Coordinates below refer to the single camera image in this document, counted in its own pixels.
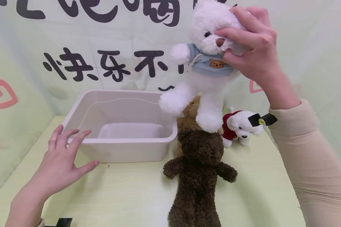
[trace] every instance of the small white dog plush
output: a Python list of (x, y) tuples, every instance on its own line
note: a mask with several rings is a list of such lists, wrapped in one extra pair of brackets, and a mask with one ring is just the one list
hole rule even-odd
[(184, 81), (163, 93), (159, 100), (161, 109), (174, 116), (198, 94), (202, 93), (197, 112), (197, 124), (207, 132), (216, 132), (223, 124), (223, 89), (240, 75), (239, 71), (222, 62), (223, 52), (231, 49), (243, 55), (249, 48), (218, 36), (214, 32), (225, 27), (245, 28), (230, 7), (216, 0), (198, 0), (190, 27), (191, 44), (177, 44), (171, 50), (176, 64), (191, 67)]
[(256, 113), (246, 110), (233, 112), (233, 108), (230, 108), (230, 113), (223, 117), (224, 134), (222, 140), (225, 148), (229, 148), (232, 141), (237, 139), (243, 146), (247, 146), (251, 135), (259, 136), (261, 134), (263, 126), (260, 124), (253, 126), (250, 122), (250, 119), (255, 115)]

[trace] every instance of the plastic container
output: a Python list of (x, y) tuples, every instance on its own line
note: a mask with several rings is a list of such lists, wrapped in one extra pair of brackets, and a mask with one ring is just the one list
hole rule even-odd
[(102, 163), (161, 161), (177, 136), (176, 118), (164, 114), (158, 105), (161, 94), (87, 91), (68, 113), (63, 122), (64, 131), (92, 130), (80, 146), (80, 151), (92, 160)]

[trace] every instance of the teddy bear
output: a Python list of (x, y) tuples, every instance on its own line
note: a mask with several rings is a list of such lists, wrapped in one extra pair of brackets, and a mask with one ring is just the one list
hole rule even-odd
[[(183, 117), (177, 118), (177, 128), (178, 131), (182, 131), (183, 129), (199, 129), (201, 130), (201, 127), (197, 124), (195, 121), (195, 117), (197, 115), (197, 110), (200, 105), (200, 95), (196, 95), (195, 98), (190, 102), (187, 107), (183, 110)], [(224, 130), (222, 127), (219, 128), (217, 131), (220, 135), (224, 133)], [(182, 147), (181, 144), (178, 143), (178, 148), (176, 151), (176, 157), (182, 156)]]
[(228, 5), (216, 0), (198, 0), (190, 26), (193, 43), (177, 44), (170, 53), (176, 64), (188, 64), (189, 70), (182, 82), (159, 99), (164, 112), (178, 116), (202, 92), (196, 122), (207, 132), (216, 132), (222, 126), (223, 92), (240, 75), (222, 61), (223, 52), (231, 49), (234, 54), (242, 55), (249, 50), (214, 33), (225, 27), (245, 30)]
[(224, 147), (219, 133), (183, 130), (178, 134), (183, 156), (168, 161), (163, 174), (179, 175), (178, 190), (168, 214), (170, 227), (221, 227), (214, 201), (218, 176), (235, 182), (237, 171), (221, 162)]
[(233, 111), (233, 108), (229, 108), (229, 113), (223, 117), (224, 133), (222, 140), (225, 148), (229, 148), (232, 141), (239, 140), (243, 146), (249, 145), (249, 139), (251, 135), (259, 136), (264, 129), (261, 124), (254, 124), (251, 120), (258, 114), (247, 111), (238, 110)]

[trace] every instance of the pink heart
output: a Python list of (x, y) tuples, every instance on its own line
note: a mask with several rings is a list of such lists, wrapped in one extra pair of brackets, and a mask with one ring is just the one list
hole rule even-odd
[(259, 89), (254, 89), (254, 84), (257, 85), (257, 83), (255, 83), (255, 81), (252, 81), (250, 80), (250, 84), (249, 84), (249, 90), (250, 90), (250, 93), (257, 93), (257, 92), (260, 92), (262, 91), (262, 88), (259, 88)]
[(10, 85), (2, 79), (0, 79), (0, 88), (1, 87), (3, 87), (9, 93), (11, 99), (6, 102), (1, 102), (0, 109), (12, 107), (16, 103), (18, 103), (18, 97), (15, 95), (15, 92), (13, 91), (12, 87), (10, 87)]

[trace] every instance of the black chinese character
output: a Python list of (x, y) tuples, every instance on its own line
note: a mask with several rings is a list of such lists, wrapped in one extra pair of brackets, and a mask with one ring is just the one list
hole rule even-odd
[(45, 19), (45, 15), (40, 10), (28, 10), (28, 1), (29, 0), (17, 0), (16, 2), (16, 11), (17, 13), (27, 19), (36, 19), (42, 20)]
[(8, 4), (7, 0), (0, 0), (0, 5), (1, 6), (6, 6)]
[(184, 65), (178, 65), (178, 73), (182, 74), (184, 72)]
[(225, 3), (227, 0), (217, 0), (218, 2), (221, 2), (221, 3)]
[(123, 0), (125, 7), (130, 12), (134, 12), (134, 11), (137, 11), (139, 9), (139, 2), (140, 2), (139, 0), (135, 0), (134, 3), (130, 3), (130, 2), (128, 2), (128, 0)]
[[(152, 8), (152, 3), (159, 3), (158, 9)], [(174, 27), (179, 22), (180, 6), (178, 0), (144, 0), (143, 13), (146, 16), (150, 16), (150, 19), (154, 23), (161, 23), (165, 21), (169, 15), (167, 13), (173, 13), (173, 19), (169, 24), (163, 23), (168, 27)]]
[[(104, 73), (104, 77), (108, 77), (108, 76), (112, 75), (112, 79), (114, 81), (121, 82), (121, 81), (123, 81), (123, 74), (130, 75), (130, 72), (124, 69), (126, 67), (126, 65), (125, 64), (119, 65), (116, 62), (115, 58), (113, 57), (113, 56), (119, 55), (120, 51), (118, 51), (118, 50), (116, 50), (116, 51), (98, 50), (97, 52), (102, 55), (101, 61), (100, 61), (102, 69), (108, 70), (108, 72)], [(107, 57), (110, 58), (110, 60), (114, 66), (112, 66), (112, 67), (106, 66)], [(118, 72), (118, 74), (119, 74), (118, 78), (113, 73), (113, 71)]]
[(168, 90), (170, 90), (170, 89), (173, 89), (174, 88), (174, 86), (169, 86), (169, 87), (167, 87), (166, 89), (163, 89), (163, 88), (158, 88), (158, 90), (159, 91), (168, 91)]
[(49, 53), (44, 53), (44, 56), (47, 58), (48, 62), (43, 62), (44, 67), (48, 70), (48, 71), (52, 71), (52, 67), (55, 69), (55, 71), (58, 73), (58, 75), (63, 79), (63, 80), (67, 80), (67, 77), (63, 74), (63, 72), (59, 69), (58, 65), (62, 65), (61, 62), (59, 61), (54, 61), (53, 58), (49, 55)]
[[(66, 12), (66, 14), (68, 14), (68, 16), (70, 17), (78, 16), (79, 8), (75, 1), (72, 1), (71, 6), (68, 6), (65, 0), (58, 0), (58, 2), (61, 5), (62, 9)], [(91, 17), (91, 19), (101, 23), (107, 23), (112, 21), (115, 18), (118, 10), (117, 5), (115, 5), (115, 7), (107, 14), (98, 14), (94, 12), (91, 8), (99, 5), (100, 0), (80, 0), (80, 3), (86, 14), (89, 17)]]
[(71, 6), (67, 5), (66, 0), (58, 0), (58, 2), (68, 16), (70, 16), (70, 17), (77, 17), (78, 16), (79, 7), (77, 5), (77, 2), (72, 1)]
[[(82, 55), (79, 53), (71, 53), (71, 51), (68, 48), (63, 48), (65, 54), (59, 55), (59, 57), (64, 61), (70, 61), (72, 66), (65, 66), (64, 69), (68, 72), (77, 72), (77, 76), (73, 77), (74, 81), (80, 82), (83, 81), (83, 72), (84, 71), (92, 71), (93, 67), (90, 65), (87, 65), (85, 60), (83, 59)], [(99, 78), (92, 74), (87, 74), (87, 76), (92, 80), (99, 80)]]
[[(142, 60), (136, 67), (135, 71), (140, 72), (140, 70), (144, 69), (145, 66), (149, 68), (149, 76), (151, 78), (155, 77), (155, 67), (154, 67), (154, 58), (160, 57), (164, 55), (164, 52), (161, 50), (142, 50), (134, 52), (135, 57), (146, 57)], [(163, 70), (167, 71), (168, 66), (166, 66), (163, 62), (159, 61), (158, 66)]]

